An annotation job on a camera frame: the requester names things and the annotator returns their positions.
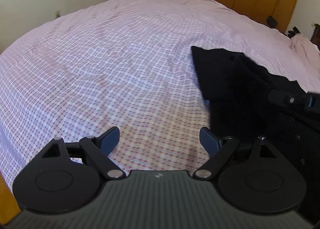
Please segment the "black fabric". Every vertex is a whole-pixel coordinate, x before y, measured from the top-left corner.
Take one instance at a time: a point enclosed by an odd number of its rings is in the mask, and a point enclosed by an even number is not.
[[[248,141],[262,135],[279,117],[268,101],[272,89],[305,94],[297,81],[270,74],[241,52],[191,50],[203,98],[210,100],[210,127],[220,137]]]
[[[319,123],[268,101],[272,89],[305,95],[297,81],[270,74],[241,52],[191,50],[203,98],[210,100],[211,130],[241,142],[267,136],[307,181],[300,213],[311,222],[320,220]]]

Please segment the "wall outlet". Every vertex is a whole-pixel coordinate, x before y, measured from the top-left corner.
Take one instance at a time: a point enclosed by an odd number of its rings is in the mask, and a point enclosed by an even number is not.
[[[56,19],[59,18],[59,17],[61,17],[61,10],[58,10],[58,11],[56,12]]]

